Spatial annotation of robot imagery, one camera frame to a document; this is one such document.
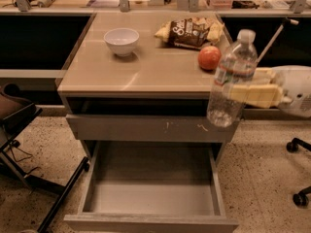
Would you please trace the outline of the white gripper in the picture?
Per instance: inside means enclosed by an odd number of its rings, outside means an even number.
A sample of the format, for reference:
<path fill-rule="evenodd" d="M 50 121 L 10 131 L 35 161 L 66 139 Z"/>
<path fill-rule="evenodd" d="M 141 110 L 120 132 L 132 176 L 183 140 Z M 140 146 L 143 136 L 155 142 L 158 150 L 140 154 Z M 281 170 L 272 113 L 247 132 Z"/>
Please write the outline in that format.
<path fill-rule="evenodd" d="M 252 84 L 234 84 L 229 90 L 229 98 L 264 109 L 278 106 L 292 116 L 311 117 L 311 67 L 257 68 Z"/>

